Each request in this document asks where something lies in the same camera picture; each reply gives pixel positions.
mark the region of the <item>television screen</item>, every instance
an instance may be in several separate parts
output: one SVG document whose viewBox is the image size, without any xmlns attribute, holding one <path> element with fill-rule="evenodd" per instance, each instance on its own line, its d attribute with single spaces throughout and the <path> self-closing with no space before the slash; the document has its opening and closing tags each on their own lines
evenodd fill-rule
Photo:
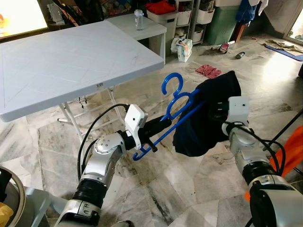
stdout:
<svg viewBox="0 0 303 227">
<path fill-rule="evenodd" d="M 37 0 L 0 0 L 0 39 L 47 28 Z"/>
</svg>

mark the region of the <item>blue mat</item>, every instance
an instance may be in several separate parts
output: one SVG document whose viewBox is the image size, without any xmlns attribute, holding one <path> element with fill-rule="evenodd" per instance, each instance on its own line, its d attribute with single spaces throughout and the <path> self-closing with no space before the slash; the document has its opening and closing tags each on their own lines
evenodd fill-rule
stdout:
<svg viewBox="0 0 303 227">
<path fill-rule="evenodd" d="M 271 49 L 271 50 L 273 50 L 273 51 L 276 51 L 276 52 L 278 52 L 278 53 L 284 54 L 285 56 L 290 57 L 290 58 L 293 58 L 293 59 L 295 59 L 295 60 L 297 60 L 297 61 L 303 61 L 303 54 L 302 54 L 302 55 L 299 55 L 299 56 L 294 56 L 294 55 L 291 54 L 291 53 L 288 53 L 288 52 L 283 51 L 283 50 L 278 50 L 278 49 L 273 48 L 273 47 L 271 47 L 271 46 L 267 46 L 267 45 L 266 45 L 265 47 L 268 48 L 268 49 Z"/>
</svg>

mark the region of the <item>green bin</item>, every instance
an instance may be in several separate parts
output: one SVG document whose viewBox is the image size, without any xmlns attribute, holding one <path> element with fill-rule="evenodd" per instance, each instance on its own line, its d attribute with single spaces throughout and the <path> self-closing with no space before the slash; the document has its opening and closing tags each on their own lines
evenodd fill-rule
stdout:
<svg viewBox="0 0 303 227">
<path fill-rule="evenodd" d="M 236 27 L 239 6 L 216 7 L 212 22 L 206 26 L 205 40 L 210 45 L 228 42 Z"/>
</svg>

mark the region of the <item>pink cloth on floor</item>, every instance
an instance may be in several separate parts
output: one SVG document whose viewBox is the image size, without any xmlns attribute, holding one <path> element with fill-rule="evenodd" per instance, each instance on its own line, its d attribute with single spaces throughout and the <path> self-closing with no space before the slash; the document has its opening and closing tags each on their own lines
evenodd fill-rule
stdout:
<svg viewBox="0 0 303 227">
<path fill-rule="evenodd" d="M 211 65 L 202 65 L 200 68 L 196 69 L 196 72 L 201 73 L 202 75 L 210 79 L 216 78 L 222 73 L 221 70 L 218 70 L 217 68 Z"/>
</svg>

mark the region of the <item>blue clothing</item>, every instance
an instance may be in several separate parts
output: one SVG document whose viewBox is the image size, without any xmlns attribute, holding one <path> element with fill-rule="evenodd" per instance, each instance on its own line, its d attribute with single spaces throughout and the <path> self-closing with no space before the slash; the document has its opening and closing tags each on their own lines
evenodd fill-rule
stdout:
<svg viewBox="0 0 303 227">
<path fill-rule="evenodd" d="M 242 24 L 248 24 L 255 18 L 257 5 L 251 6 L 249 0 L 242 0 L 238 13 L 236 16 L 236 21 Z"/>
</svg>

